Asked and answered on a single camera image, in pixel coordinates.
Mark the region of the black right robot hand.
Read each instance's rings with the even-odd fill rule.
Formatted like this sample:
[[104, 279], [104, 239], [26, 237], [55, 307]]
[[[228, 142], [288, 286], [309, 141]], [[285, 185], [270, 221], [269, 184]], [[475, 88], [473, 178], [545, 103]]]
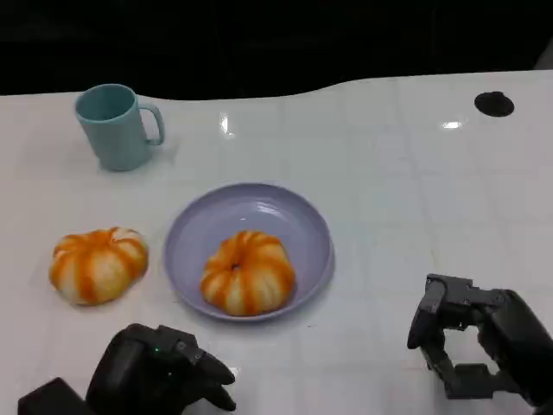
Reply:
[[[478, 330], [478, 343], [498, 365], [454, 364], [445, 330]], [[467, 278], [429, 274], [407, 338], [443, 383], [448, 399], [490, 399], [514, 393], [536, 414], [552, 412], [552, 338], [531, 307], [513, 290], [483, 290]]]

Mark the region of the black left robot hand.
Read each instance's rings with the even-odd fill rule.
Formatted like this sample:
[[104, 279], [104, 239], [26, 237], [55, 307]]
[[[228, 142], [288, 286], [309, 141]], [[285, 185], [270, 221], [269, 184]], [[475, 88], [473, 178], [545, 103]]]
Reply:
[[234, 382], [194, 335], [132, 323], [109, 342], [85, 401], [97, 414], [182, 414], [202, 399], [233, 412], [237, 404], [225, 387]]

